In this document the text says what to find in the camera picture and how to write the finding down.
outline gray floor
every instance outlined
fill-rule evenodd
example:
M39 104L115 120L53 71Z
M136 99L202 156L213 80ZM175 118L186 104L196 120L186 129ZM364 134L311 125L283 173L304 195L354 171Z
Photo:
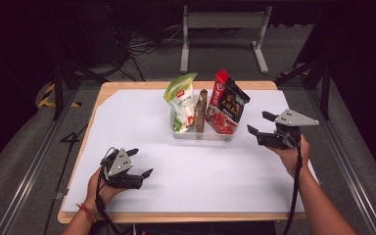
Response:
M239 30L226 35L217 30L192 32L189 71L198 72L197 80L213 80L219 70L227 70L236 80L274 80L283 71L290 71L300 52L311 26L295 26L267 30L262 52L269 74L261 74L251 49L254 32ZM152 54L137 56L138 65L146 80L171 80L180 75L181 42L174 41ZM135 76L134 68L125 67ZM99 67L94 71L108 68ZM108 77L111 81L130 80L117 72ZM317 118L319 127L304 128L311 146L311 161L320 178L322 188L352 224L358 234L376 234L376 164L359 135L344 102L334 84L331 87L329 114L324 120L318 111L319 87L304 91L296 78L279 87L284 90L290 108ZM65 92L80 108L69 108L59 121L52 121L53 108L39 108L7 145L0 156L0 234L42 234L50 211L55 189L68 154L69 144L61 139L79 132L88 122L100 86L83 80L78 91ZM42 97L37 95L37 102ZM56 132L49 131L57 126ZM43 145L44 140L52 140ZM65 194L81 142L72 148L60 186ZM37 176L28 177L32 165L38 165ZM17 190L24 187L23 200L15 200ZM59 234L65 227L58 222L61 200L55 200L48 226L48 234ZM15 209L7 213L8 208ZM281 234L285 221L276 221ZM294 221L290 234L308 234L304 220Z

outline white paper sheet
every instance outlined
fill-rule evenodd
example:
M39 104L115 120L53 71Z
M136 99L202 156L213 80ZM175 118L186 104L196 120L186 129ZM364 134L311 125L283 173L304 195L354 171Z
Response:
M274 122L262 118L261 112L280 115L288 109L282 91L245 90L251 101L229 142L173 138L164 92L120 90L97 109L62 212L76 212L75 204L84 201L89 177L111 147L139 149L131 157L134 167L129 173L154 171L141 189L117 195L107 212L290 210L292 177L277 155L259 146L247 130L250 124L261 132L273 132ZM298 198L296 212L303 211Z

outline snack bag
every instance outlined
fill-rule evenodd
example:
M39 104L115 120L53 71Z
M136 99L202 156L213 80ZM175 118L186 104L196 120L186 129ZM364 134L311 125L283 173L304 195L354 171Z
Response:
M174 79L164 93L164 99L175 110L173 131L185 132L195 121L195 103L192 82L196 73Z
M234 134L250 97L238 87L225 71L215 75L206 120L217 133Z

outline person's right hand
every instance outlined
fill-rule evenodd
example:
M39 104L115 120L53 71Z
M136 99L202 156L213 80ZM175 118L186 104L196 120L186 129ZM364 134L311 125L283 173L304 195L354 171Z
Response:
M280 160L286 167L288 173L292 175L292 177L295 177L296 162L298 159L298 149L296 147L293 149L286 150L275 149L271 147L267 147L267 149L276 153L280 157ZM309 143L306 141L303 135L301 135L301 154L303 158L302 169L307 169L307 162L309 159Z

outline white metal stand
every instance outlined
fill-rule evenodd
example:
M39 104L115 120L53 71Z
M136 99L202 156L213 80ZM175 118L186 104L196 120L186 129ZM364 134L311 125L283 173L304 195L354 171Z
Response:
M261 52L261 43L267 29L270 19L271 7L266 7L265 12L190 12L188 7L184 6L183 16L183 46L181 56L182 73L188 71L189 40L188 28L211 28L211 27L230 27L230 28L257 28L258 40L252 42L258 65L262 73L268 73L268 68Z

